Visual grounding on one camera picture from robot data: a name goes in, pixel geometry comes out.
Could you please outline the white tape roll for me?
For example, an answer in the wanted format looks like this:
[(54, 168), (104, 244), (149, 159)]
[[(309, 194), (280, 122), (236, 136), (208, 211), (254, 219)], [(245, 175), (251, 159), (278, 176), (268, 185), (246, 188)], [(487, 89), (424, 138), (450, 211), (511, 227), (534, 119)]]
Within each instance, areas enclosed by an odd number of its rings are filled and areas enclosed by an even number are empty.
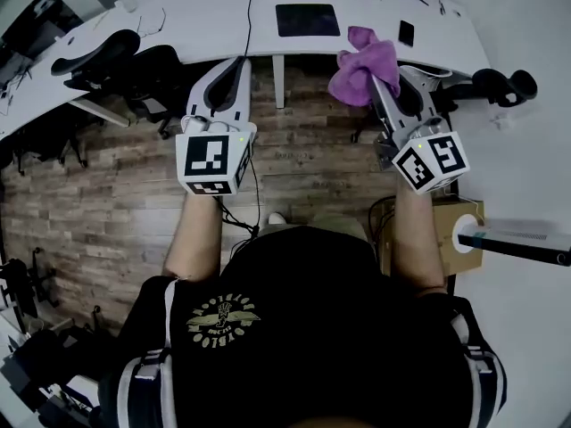
[[(480, 239), (482, 235), (485, 234), (486, 226), (483, 223), (479, 223), (475, 216), (471, 214), (464, 214), (460, 216), (451, 234), (451, 240), (454, 249), (461, 253), (467, 254), (472, 250), (477, 249), (477, 246), (472, 244), (474, 237)], [(468, 244), (464, 244), (460, 241), (461, 236), (466, 236), (468, 238)]]

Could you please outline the black wheeled stand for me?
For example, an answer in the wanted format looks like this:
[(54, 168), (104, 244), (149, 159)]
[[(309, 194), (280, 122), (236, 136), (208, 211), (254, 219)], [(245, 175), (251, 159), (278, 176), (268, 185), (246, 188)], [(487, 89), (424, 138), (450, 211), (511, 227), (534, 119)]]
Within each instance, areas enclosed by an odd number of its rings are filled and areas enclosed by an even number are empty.
[(0, 280), (6, 282), (6, 288), (0, 288), (0, 294), (4, 301), (9, 298), (21, 317), (37, 318), (36, 301), (47, 301), (53, 308), (59, 306), (59, 301), (53, 299), (43, 286), (45, 281), (55, 277), (55, 269), (48, 268), (43, 276), (39, 275), (37, 255), (41, 252), (39, 247), (32, 251), (31, 267), (20, 259), (10, 259), (0, 266)]

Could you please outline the black office chair grey rim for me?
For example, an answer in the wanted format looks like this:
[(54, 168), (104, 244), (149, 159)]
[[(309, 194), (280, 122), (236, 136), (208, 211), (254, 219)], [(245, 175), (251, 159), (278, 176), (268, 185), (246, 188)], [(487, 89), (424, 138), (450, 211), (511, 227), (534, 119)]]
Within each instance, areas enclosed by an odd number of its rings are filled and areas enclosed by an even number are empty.
[(100, 90), (111, 73), (133, 57), (140, 46), (140, 36), (133, 30), (122, 29), (110, 35), (95, 50), (74, 59), (57, 59), (51, 75), (71, 74), (63, 84), (67, 88), (93, 92)]

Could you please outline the long grey device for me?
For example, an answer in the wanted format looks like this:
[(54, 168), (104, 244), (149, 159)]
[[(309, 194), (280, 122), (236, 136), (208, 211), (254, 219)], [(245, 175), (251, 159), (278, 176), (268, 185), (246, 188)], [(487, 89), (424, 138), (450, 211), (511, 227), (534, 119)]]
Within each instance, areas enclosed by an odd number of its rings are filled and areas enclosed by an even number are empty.
[[(466, 236), (460, 241), (468, 244)], [(480, 239), (474, 237), (472, 244), (482, 251), (571, 268), (571, 235), (486, 226), (485, 234)]]

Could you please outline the person's left forearm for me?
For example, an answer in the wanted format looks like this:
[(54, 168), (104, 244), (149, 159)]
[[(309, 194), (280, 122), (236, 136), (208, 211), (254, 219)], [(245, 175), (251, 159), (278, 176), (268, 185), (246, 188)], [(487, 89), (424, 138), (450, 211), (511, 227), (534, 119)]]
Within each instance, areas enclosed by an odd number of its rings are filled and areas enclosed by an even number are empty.
[(188, 194), (162, 274), (197, 283), (219, 275), (222, 214), (214, 197)]

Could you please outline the person's khaki trousers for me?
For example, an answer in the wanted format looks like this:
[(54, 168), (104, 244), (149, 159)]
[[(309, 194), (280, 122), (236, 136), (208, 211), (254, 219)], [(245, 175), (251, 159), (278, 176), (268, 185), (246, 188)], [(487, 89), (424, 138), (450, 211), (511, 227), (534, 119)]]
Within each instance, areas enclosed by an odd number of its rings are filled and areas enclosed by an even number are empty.
[(285, 231), (286, 229), (298, 226), (313, 227), (334, 233), (350, 235), (365, 242), (368, 241), (368, 236), (363, 225), (356, 218), (342, 214), (318, 214), (307, 223), (290, 223), (287, 221), (287, 224), (282, 226), (269, 226), (267, 221), (261, 228), (259, 236)]

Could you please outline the black-framed eyeglasses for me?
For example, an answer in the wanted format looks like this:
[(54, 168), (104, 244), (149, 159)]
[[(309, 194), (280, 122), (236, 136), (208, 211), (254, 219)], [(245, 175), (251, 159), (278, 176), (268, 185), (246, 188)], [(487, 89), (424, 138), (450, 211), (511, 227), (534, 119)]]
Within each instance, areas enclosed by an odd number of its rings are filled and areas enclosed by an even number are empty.
[(144, 38), (160, 33), (166, 18), (167, 14), (163, 7), (141, 12), (137, 23), (137, 34)]

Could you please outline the purple cloth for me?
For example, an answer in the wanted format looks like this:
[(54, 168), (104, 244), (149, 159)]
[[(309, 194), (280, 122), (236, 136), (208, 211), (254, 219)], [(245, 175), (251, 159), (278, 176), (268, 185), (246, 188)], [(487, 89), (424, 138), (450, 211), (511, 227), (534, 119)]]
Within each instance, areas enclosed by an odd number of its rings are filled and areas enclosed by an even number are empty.
[(348, 41), (356, 51), (337, 54), (338, 71), (329, 81), (328, 92), (341, 103), (364, 107), (372, 103), (368, 80), (377, 78), (399, 97), (400, 71), (393, 42), (381, 41), (373, 29), (361, 26), (348, 28)]

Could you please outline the black mouse pad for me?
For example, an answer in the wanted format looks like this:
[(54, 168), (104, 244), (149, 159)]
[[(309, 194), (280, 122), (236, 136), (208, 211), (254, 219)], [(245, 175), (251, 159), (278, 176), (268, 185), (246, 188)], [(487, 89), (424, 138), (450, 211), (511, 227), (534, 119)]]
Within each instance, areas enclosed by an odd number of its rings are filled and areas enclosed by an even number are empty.
[(277, 4), (277, 31), (281, 37), (339, 37), (331, 4)]

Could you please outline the person's right forearm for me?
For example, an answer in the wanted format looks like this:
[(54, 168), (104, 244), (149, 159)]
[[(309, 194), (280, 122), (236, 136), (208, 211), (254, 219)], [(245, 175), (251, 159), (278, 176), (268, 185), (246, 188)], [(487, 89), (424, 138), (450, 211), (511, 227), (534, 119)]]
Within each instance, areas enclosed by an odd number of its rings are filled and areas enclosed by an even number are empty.
[(393, 220), (391, 278), (418, 296), (445, 293), (446, 280), (430, 194), (415, 193), (400, 177)]

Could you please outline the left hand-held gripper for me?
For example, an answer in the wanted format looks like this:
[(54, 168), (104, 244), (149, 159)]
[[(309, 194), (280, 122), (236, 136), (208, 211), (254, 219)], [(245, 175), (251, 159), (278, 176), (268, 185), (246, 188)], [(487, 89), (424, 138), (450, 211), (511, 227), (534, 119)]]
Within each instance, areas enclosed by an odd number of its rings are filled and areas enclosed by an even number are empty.
[[(252, 158), (257, 127), (250, 116), (252, 65), (245, 57), (227, 59), (192, 87), (182, 133), (175, 138), (178, 182), (192, 195), (238, 193)], [(224, 116), (234, 123), (208, 120)]]

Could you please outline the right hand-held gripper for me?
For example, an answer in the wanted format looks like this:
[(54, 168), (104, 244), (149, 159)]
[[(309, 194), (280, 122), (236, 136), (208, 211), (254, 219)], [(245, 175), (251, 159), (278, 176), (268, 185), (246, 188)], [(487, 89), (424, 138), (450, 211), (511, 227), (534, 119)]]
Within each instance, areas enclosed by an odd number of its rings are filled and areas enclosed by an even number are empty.
[[(432, 96), (423, 80), (404, 67), (399, 73), (396, 100), (384, 81), (373, 75), (368, 78), (377, 116), (393, 132), (377, 138), (377, 159), (381, 170), (396, 169), (413, 192), (429, 193), (469, 172), (470, 166), (459, 134), (450, 130), (445, 119), (434, 118)], [(412, 124), (421, 125), (403, 128)]]

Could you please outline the person's black printed t-shirt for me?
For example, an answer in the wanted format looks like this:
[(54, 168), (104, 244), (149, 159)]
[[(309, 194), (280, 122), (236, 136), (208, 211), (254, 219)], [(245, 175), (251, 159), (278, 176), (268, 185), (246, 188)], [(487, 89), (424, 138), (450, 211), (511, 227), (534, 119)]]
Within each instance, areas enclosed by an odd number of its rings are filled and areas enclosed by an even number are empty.
[(99, 398), (104, 428), (487, 428), (507, 379), (466, 299), (406, 292), (365, 241), (298, 226), (211, 279), (148, 279)]

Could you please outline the cardboard box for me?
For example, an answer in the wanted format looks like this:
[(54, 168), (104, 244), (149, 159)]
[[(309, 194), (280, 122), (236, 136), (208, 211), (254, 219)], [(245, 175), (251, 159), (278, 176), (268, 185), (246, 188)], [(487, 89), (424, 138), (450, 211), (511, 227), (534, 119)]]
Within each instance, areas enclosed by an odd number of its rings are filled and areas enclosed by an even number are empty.
[[(482, 265), (483, 252), (471, 247), (461, 247), (455, 235), (464, 225), (483, 224), (484, 203), (481, 201), (444, 201), (433, 202), (434, 222), (438, 247), (447, 276), (457, 275)], [(381, 272), (387, 276), (391, 273), (391, 257), (393, 243), (393, 200), (388, 200), (381, 207), (379, 228), (374, 232), (378, 239), (378, 255)]]

